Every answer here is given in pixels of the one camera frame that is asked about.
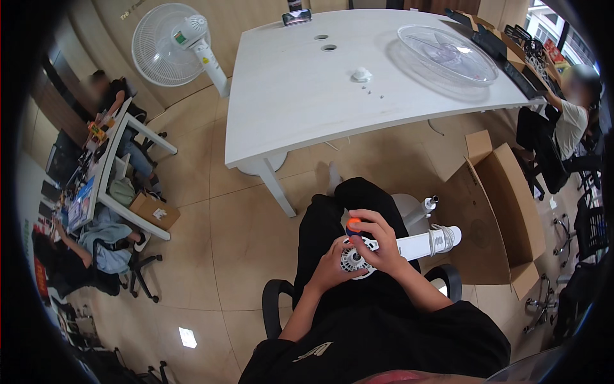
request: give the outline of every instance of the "fan pole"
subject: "fan pole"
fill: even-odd
[[[222,70],[222,67],[218,64],[211,46],[207,44],[204,39],[192,46],[192,49],[203,62],[204,70],[209,75],[211,81],[216,86],[217,91],[220,93],[220,97],[228,97],[230,94],[230,87],[228,86],[228,79],[226,74]]]

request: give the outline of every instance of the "white sock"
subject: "white sock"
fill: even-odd
[[[334,162],[330,162],[328,165],[328,189],[326,190],[327,196],[335,196],[335,188],[343,182],[343,179],[337,171],[337,167]]]

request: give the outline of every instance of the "black t-shirt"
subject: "black t-shirt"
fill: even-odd
[[[337,310],[298,343],[265,340],[239,384],[354,383],[394,369],[488,377],[510,362],[510,343],[471,303],[399,317],[377,306]]]
[[[111,106],[115,102],[115,99],[117,98],[117,92],[119,91],[125,92],[124,100],[130,97],[128,95],[128,85],[126,84],[126,79],[116,79],[109,83],[109,89],[107,90],[107,92],[105,92],[103,97],[100,99],[100,102],[98,103],[99,113],[103,113],[104,110],[108,111],[111,108]],[[142,110],[136,105],[134,105],[134,103],[130,103],[130,105],[128,106],[128,113],[132,116],[136,116],[141,112]]]
[[[83,260],[71,249],[62,255],[55,266],[55,273],[62,275],[70,286],[90,281],[92,272],[92,268],[85,268]]]

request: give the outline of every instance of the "white stand fan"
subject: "white stand fan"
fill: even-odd
[[[220,96],[230,95],[228,79],[211,50],[207,19],[185,4],[162,4],[143,16],[132,37],[132,59],[143,77],[156,85],[178,87],[207,72]],[[287,155],[269,158],[273,170]],[[251,164],[237,168],[258,176]]]

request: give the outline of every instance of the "fan grille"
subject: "fan grille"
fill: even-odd
[[[132,58],[147,80],[164,87],[177,87],[203,72],[203,64],[194,52],[181,49],[171,40],[173,28],[193,15],[198,15],[194,8],[169,3],[153,8],[139,21],[132,37]],[[204,39],[211,44],[208,31]]]

